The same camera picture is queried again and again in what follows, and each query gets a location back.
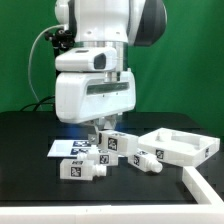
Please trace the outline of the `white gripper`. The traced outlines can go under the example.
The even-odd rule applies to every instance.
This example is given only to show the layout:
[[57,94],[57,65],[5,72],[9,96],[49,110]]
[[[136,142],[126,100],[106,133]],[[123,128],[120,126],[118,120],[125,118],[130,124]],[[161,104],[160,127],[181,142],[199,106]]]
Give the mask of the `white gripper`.
[[[56,115],[64,123],[90,121],[89,142],[99,143],[104,124],[94,120],[132,110],[136,103],[135,80],[131,71],[120,73],[118,82],[106,82],[104,73],[61,73],[56,80]],[[105,127],[114,130],[116,118],[108,117]]]

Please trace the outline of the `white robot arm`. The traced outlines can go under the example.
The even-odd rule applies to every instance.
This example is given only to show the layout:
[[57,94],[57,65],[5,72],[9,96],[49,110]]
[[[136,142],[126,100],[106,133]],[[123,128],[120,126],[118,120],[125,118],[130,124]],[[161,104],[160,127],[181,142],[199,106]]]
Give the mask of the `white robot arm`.
[[75,46],[55,60],[56,114],[60,121],[112,129],[116,116],[136,104],[135,79],[127,65],[130,46],[150,46],[165,32],[162,0],[58,0],[55,14],[74,32]]

